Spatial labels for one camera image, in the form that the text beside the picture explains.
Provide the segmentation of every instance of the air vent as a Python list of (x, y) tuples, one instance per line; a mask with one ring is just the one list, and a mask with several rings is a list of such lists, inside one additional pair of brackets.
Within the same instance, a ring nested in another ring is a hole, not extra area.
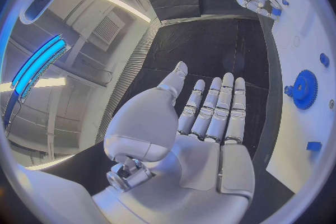
[(120, 27), (115, 24), (110, 18), (105, 16), (94, 29), (93, 33), (106, 43), (110, 44), (120, 31)]

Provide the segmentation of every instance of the black floor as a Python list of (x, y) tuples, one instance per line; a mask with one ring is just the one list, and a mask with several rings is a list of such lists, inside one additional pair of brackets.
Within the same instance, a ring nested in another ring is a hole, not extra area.
[(199, 79), (206, 82), (203, 100), (215, 77), (226, 72), (246, 81), (244, 145), (251, 157), (258, 147), (265, 122), (268, 96), (267, 50), (257, 20), (199, 20), (159, 29), (143, 68), (115, 110), (136, 94), (156, 87), (182, 60), (188, 66), (184, 88), (176, 100), (178, 115)]

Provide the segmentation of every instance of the blue gear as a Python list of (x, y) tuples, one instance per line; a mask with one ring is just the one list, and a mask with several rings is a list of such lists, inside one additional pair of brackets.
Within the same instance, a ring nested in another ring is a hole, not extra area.
[(298, 74), (293, 86), (293, 101), (297, 108), (308, 109), (318, 95), (318, 80), (309, 70), (303, 70)]

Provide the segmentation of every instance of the gear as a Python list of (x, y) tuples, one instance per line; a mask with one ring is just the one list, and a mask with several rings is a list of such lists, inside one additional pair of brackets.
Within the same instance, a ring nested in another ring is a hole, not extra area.
[(293, 86), (293, 101), (297, 108), (308, 109), (318, 95), (318, 80), (309, 70), (301, 71)]

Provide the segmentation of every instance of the black floor mat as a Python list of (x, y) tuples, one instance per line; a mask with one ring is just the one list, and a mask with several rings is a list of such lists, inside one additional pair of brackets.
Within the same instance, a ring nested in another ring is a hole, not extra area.
[(232, 72), (235, 78), (245, 79), (244, 145), (253, 157), (265, 123), (269, 87), (267, 50), (259, 21), (199, 20), (160, 28), (143, 68), (114, 113), (136, 94), (156, 87), (180, 60), (187, 64), (188, 75), (176, 100), (178, 115), (197, 80), (206, 82), (204, 100), (214, 77)]

